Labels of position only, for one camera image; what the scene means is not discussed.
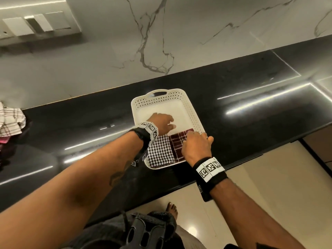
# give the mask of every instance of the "tattoo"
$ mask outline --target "tattoo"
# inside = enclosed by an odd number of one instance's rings
[[[117,171],[113,175],[110,176],[109,184],[112,188],[120,182],[122,176],[124,175],[127,168],[129,168],[130,164],[131,164],[131,161],[127,161],[124,166],[123,171]]]

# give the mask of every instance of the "person's right arm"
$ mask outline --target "person's right arm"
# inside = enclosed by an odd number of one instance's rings
[[[213,137],[188,132],[182,154],[193,167],[205,157],[212,157]],[[292,235],[268,215],[230,179],[217,184],[210,195],[216,202],[239,247],[256,249],[256,243],[280,249],[305,249]]]

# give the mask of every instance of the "glossy countertop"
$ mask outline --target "glossy countertop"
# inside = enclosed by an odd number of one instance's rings
[[[32,123],[0,171],[0,211],[125,133],[134,125],[131,100],[155,89],[187,93],[226,169],[332,123],[332,94],[321,82],[332,73],[317,66],[318,59],[332,65],[327,47],[332,36],[24,110]],[[160,170],[131,166],[90,223],[193,182],[187,163]]]

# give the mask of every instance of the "wristband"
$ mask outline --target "wristband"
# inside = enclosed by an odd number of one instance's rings
[[[210,191],[222,180],[228,178],[225,169],[216,158],[206,157],[193,166],[196,183],[205,202],[211,200]]]
[[[135,132],[138,137],[143,141],[143,147],[139,151],[139,153],[135,156],[134,161],[132,162],[133,166],[138,165],[140,157],[142,157],[142,161],[147,157],[146,150],[152,143],[155,142],[156,138],[159,135],[158,128],[156,125],[150,121],[142,122],[136,126],[134,126],[130,131]]]

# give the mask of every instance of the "basket handle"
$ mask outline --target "basket handle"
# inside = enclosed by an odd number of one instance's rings
[[[159,92],[166,92],[165,94],[168,94],[168,90],[167,90],[167,89],[157,89],[157,90],[153,90],[153,91],[147,93],[147,94],[145,95],[145,97],[153,97],[153,96],[151,96],[152,94],[154,94],[154,93],[159,93]]]

